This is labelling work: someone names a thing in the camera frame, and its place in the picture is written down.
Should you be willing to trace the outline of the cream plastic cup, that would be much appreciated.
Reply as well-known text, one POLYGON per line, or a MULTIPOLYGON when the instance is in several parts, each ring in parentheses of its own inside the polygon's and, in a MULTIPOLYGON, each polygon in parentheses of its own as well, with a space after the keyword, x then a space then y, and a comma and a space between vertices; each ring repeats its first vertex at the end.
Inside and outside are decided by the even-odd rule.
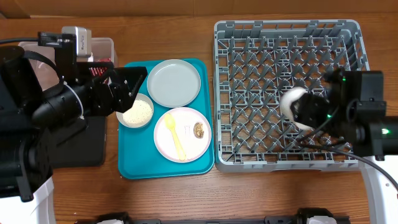
POLYGON ((299 129, 309 130, 315 127, 313 119, 315 102, 313 95, 302 87, 294 87, 284 93, 279 102, 280 112, 299 129))

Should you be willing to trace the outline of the grey bowl of rice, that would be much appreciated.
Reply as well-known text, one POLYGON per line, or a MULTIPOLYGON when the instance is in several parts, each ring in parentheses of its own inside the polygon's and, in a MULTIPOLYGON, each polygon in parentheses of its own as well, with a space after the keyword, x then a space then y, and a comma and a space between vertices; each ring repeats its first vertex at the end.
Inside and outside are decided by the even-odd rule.
POLYGON ((154 114, 152 100, 138 93, 133 106, 124 113, 117 112, 118 121, 128 128, 141 128, 149 123, 154 114))

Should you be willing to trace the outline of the light grey plate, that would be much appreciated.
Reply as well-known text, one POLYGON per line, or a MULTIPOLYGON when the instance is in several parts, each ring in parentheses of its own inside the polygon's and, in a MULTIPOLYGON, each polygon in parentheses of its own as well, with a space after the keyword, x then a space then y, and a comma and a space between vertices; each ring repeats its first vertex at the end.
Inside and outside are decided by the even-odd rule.
POLYGON ((191 103, 199 94, 201 78, 198 70, 180 59, 158 63, 147 78, 147 91, 159 105, 178 108, 191 103))

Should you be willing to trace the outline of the yellow plastic spoon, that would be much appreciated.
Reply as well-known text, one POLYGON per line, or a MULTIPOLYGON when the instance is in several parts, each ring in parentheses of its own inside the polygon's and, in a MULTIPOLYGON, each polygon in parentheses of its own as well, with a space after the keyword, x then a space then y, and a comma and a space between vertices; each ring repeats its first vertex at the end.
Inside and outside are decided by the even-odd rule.
POLYGON ((165 125, 166 125, 167 129, 171 132, 171 135, 172 135, 172 138, 173 138, 173 141, 175 144, 175 148, 177 151, 178 159, 180 161, 185 161, 187 156, 186 156, 185 151, 183 150, 183 147, 180 143, 180 140, 177 136, 177 132, 175 130, 175 119, 170 113, 165 114, 165 125))

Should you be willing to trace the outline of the white pink-rimmed plate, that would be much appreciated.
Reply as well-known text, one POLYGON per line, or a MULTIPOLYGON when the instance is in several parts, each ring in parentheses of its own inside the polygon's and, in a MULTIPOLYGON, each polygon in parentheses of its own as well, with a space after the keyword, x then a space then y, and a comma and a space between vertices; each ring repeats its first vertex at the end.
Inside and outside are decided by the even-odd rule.
POLYGON ((202 113, 188 107, 168 110, 158 119, 154 128, 154 143, 157 150, 166 159, 177 163, 188 163, 199 159, 209 149, 211 139, 212 133, 209 121, 202 113), (166 113, 170 113, 175 119, 175 130, 187 156, 185 161, 178 159, 171 132, 165 125, 166 113), (202 139, 196 138, 193 132, 194 125, 197 122, 203 124, 204 136, 202 139))

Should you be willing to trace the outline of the brown food scrap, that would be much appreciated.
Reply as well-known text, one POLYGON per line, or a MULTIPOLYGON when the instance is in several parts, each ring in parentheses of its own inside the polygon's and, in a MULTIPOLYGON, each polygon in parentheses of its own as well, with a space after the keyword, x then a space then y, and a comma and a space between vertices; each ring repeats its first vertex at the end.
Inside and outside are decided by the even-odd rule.
POLYGON ((203 124, 201 122, 195 123, 193 132, 196 138, 202 139, 204 136, 203 124))

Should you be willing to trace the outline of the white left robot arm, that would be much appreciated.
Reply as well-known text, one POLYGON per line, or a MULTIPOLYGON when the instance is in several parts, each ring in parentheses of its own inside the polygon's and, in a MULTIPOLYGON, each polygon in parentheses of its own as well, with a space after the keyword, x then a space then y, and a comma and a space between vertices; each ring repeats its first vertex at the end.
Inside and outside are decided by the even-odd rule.
POLYGON ((92 62, 91 32, 64 27, 1 41, 1 222, 54 223, 53 170, 104 162, 106 117, 133 106, 145 67, 92 62))

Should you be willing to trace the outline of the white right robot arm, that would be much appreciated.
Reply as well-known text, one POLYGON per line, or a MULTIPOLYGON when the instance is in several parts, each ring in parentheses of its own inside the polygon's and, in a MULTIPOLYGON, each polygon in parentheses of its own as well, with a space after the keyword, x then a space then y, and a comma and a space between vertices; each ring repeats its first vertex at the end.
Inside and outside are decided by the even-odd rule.
POLYGON ((356 159, 371 223, 397 223, 397 117, 386 116, 383 73, 339 68, 324 79, 326 97, 294 87, 280 100, 291 122, 311 130, 296 143, 356 159))

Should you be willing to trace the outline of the clear plastic waste bin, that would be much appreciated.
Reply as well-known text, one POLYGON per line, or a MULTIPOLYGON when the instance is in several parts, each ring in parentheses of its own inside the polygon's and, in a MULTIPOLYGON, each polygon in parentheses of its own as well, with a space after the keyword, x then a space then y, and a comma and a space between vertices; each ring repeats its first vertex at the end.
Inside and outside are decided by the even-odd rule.
MULTIPOLYGON (((24 50, 30 50, 37 52, 47 58, 52 62, 55 62, 55 51, 51 47, 38 46, 36 42, 20 42, 18 46, 22 47, 24 50)), ((114 49, 114 42, 108 37, 98 37, 92 38, 91 40, 91 51, 92 56, 90 58, 77 58, 78 62, 98 62, 100 60, 109 59, 114 63, 115 67, 118 67, 118 56, 114 49)), ((46 90, 59 82, 58 76, 55 71, 47 64, 37 61, 29 60, 40 86, 43 90, 46 90)))

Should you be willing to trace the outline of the black waste tray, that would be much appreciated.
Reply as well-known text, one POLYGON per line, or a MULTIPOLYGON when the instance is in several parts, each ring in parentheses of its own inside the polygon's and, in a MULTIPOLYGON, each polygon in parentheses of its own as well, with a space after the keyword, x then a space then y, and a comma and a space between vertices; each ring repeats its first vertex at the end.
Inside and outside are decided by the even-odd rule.
POLYGON ((56 148, 49 152, 52 168, 101 166, 105 159, 106 117, 77 119, 52 131, 56 148))

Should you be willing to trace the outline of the grey dishwasher rack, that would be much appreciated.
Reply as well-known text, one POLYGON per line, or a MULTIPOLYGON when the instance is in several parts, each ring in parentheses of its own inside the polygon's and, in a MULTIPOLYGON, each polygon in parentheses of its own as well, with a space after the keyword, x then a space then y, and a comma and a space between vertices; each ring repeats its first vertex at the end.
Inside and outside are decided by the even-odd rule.
POLYGON ((279 107, 294 87, 326 97, 326 72, 372 71, 356 21, 219 21, 214 33, 218 170, 359 169, 352 157, 299 146, 311 130, 279 107))

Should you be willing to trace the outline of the red crumpled wrapper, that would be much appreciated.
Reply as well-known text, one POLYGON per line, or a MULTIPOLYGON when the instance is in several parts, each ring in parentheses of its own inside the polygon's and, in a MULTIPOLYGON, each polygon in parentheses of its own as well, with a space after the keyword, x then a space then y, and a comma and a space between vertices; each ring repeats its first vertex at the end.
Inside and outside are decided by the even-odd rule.
MULTIPOLYGON (((111 62, 110 58, 102 58, 97 60, 97 62, 111 62)), ((107 70, 105 67, 94 67, 90 68, 90 72, 93 76, 102 76, 102 74, 107 70)))

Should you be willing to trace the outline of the teal plastic tray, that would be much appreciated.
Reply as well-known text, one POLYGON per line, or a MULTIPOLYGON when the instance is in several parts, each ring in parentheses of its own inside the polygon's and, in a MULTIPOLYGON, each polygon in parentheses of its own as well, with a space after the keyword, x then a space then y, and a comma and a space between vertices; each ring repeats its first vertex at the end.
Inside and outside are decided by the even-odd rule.
MULTIPOLYGON (((206 65, 197 58, 182 59, 192 64, 201 78, 201 89, 198 96, 187 107, 200 112, 212 125, 211 103, 206 65)), ((130 62, 125 67, 146 67, 148 73, 164 60, 130 62)), ((157 150, 154 142, 154 128, 159 118, 171 108, 154 102, 154 114, 143 128, 128 128, 119 122, 118 169, 127 179, 150 179, 180 175, 197 175, 209 172, 214 163, 214 143, 211 137, 210 146, 199 159, 188 163, 177 163, 166 159, 157 150)))

